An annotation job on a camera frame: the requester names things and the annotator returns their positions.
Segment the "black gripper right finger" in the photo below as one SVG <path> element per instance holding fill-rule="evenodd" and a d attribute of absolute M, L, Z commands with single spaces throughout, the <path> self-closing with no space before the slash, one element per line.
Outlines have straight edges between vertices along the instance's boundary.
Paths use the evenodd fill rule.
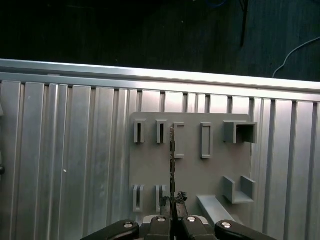
<path fill-rule="evenodd" d="M 232 220 L 220 220 L 210 226 L 188 213 L 185 192 L 174 200 L 174 232 L 178 240 L 271 240 L 272 237 Z"/>

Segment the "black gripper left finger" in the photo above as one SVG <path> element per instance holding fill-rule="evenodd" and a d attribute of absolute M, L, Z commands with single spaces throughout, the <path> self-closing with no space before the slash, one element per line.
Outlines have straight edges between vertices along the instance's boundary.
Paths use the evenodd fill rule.
<path fill-rule="evenodd" d="M 120 220 L 98 230 L 84 240 L 171 240 L 172 211 L 171 198 L 162 197 L 159 202 L 160 214 L 149 215 L 139 225 L 133 220 Z"/>

